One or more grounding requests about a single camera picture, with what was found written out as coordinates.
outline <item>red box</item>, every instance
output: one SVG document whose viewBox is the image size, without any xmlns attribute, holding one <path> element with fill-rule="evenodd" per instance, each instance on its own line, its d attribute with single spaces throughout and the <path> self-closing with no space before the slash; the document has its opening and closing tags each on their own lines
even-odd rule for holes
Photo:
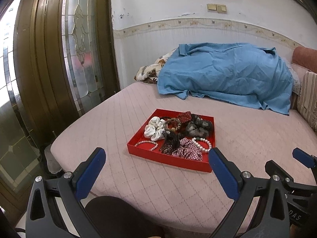
<svg viewBox="0 0 317 238">
<path fill-rule="evenodd" d="M 128 151 L 130 154 L 140 156 L 146 159 L 150 159 L 156 162 L 160 162 L 163 164 L 171 165 L 171 166 L 177 166 L 181 168 L 186 168 L 186 169 L 191 169 L 191 170 L 197 170 L 197 171 L 202 171 L 202 172 L 208 172 L 211 173 L 212 169 L 209 165 L 209 160 L 208 160 L 208 153 L 202 153 L 202 161 L 196 161 L 196 160 L 191 160 L 191 159 L 186 159 L 186 158 L 180 158 L 180 157 L 174 157 L 171 155 L 166 155 L 162 154 L 159 149 L 164 143 L 164 140 L 158 140 L 157 143 L 159 146 L 153 150 L 150 151 L 153 147 L 153 144 L 151 143 L 142 143 L 135 147 L 134 145 L 138 143 L 139 141 L 142 140 L 150 140 L 144 137 L 144 129 L 145 126 L 148 124 L 149 120 L 154 117 L 163 117 L 163 116 L 168 116 L 168 117 L 176 117 L 182 112 L 176 112 L 176 111 L 169 111 L 169 110 L 163 110 L 163 109 L 156 109 L 154 113 L 149 117 L 149 119 L 146 120 L 146 122 L 142 125 L 142 127 L 137 131 L 137 133 L 131 138 L 131 140 L 127 143 L 128 146 Z M 214 118 L 212 116 L 205 116 L 205 115 L 200 115 L 202 119 L 211 121 L 212 124 L 215 127 L 215 122 Z M 207 138 L 212 147 L 216 147 L 216 140 L 215 140 L 215 131 L 212 132 L 212 134 Z M 206 143 L 199 141 L 199 143 L 206 147 Z"/>
</svg>

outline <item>bracelet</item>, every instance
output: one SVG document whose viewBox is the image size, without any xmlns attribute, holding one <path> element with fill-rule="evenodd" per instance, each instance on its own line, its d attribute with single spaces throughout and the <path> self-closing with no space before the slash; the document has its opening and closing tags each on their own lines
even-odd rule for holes
<svg viewBox="0 0 317 238">
<path fill-rule="evenodd" d="M 174 128 L 174 127 L 173 127 L 173 128 L 169 128 L 169 127 L 168 127 L 168 124 L 171 123 L 171 121 L 176 121 L 176 122 L 177 122 L 177 126 L 176 126 L 175 128 Z M 178 119 L 178 118 L 170 118 L 170 119 L 167 119 L 167 120 L 165 121 L 163 127 L 164 127 L 164 129 L 165 129 L 166 131 L 175 132 L 175 131 L 178 131 L 178 130 L 180 129 L 181 125 L 182 125 L 182 123 L 180 122 L 180 119 Z"/>
<path fill-rule="evenodd" d="M 151 140 L 140 141 L 137 144 L 135 144 L 134 146 L 136 147 L 136 146 L 138 146 L 138 145 L 140 145 L 142 143 L 152 143 L 152 144 L 154 144 L 155 146 L 153 148 L 151 148 L 150 151 L 153 151 L 153 150 L 155 150 L 158 147 L 158 143 L 156 143 L 154 141 L 151 141 Z"/>
<path fill-rule="evenodd" d="M 208 145 L 208 149 L 204 149 L 202 147 L 202 145 L 200 145 L 196 140 L 200 140 L 200 141 L 203 141 L 203 142 L 206 142 L 207 145 Z M 196 145 L 197 148 L 199 148 L 202 152 L 206 152 L 208 153 L 211 149 L 211 143 L 209 140 L 207 139 L 203 139 L 203 138 L 192 138 L 191 141 Z"/>
</svg>

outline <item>white scrunchie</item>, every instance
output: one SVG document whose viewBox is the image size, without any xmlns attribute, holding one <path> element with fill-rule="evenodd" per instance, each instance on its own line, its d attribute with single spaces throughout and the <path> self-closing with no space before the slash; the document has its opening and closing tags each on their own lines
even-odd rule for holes
<svg viewBox="0 0 317 238">
<path fill-rule="evenodd" d="M 161 119 L 157 116 L 153 117 L 147 126 L 145 126 L 144 130 L 144 137 L 151 138 L 151 141 L 157 141 L 164 139 L 163 136 L 163 125 L 165 123 L 165 120 Z"/>
</svg>

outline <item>bed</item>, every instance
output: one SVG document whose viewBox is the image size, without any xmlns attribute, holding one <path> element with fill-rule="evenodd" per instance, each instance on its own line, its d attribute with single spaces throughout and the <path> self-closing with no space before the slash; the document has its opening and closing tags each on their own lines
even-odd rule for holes
<svg viewBox="0 0 317 238">
<path fill-rule="evenodd" d="M 296 182 L 315 185 L 309 169 L 292 158 L 299 147 L 316 155 L 317 137 L 295 111 L 289 116 L 240 107 L 209 98 L 160 96 L 157 86 L 133 83 L 69 126 L 51 152 L 65 171 L 74 171 L 96 147 L 107 160 L 92 192 L 124 199 L 159 224 L 212 233 L 232 204 L 214 173 L 163 165 L 130 155 L 126 143 L 157 108 L 191 111 L 215 118 L 216 146 L 241 171 L 268 178 L 264 165 L 274 160 Z M 253 201 L 242 224 L 246 228 Z"/>
</svg>

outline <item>metal bolt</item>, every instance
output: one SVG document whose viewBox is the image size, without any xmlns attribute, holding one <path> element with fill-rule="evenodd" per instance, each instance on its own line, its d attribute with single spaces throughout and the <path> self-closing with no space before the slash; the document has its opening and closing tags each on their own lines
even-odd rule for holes
<svg viewBox="0 0 317 238">
<path fill-rule="evenodd" d="M 280 178 L 279 178 L 279 176 L 277 176 L 277 175 L 273 175 L 273 180 L 274 180 L 274 181 L 279 181 Z"/>
<path fill-rule="evenodd" d="M 250 174 L 249 172 L 245 171 L 245 172 L 242 173 L 242 176 L 243 176 L 244 178 L 250 178 L 250 177 L 251 177 L 251 174 Z"/>
<path fill-rule="evenodd" d="M 65 179 L 68 179 L 68 178 L 70 178 L 72 176 L 72 172 L 66 172 L 66 173 L 64 173 L 64 178 Z"/>
<path fill-rule="evenodd" d="M 35 178 L 35 181 L 36 181 L 36 182 L 39 182 L 39 181 L 41 181 L 42 179 L 43 179 L 42 176 L 37 176 L 37 177 Z"/>
</svg>

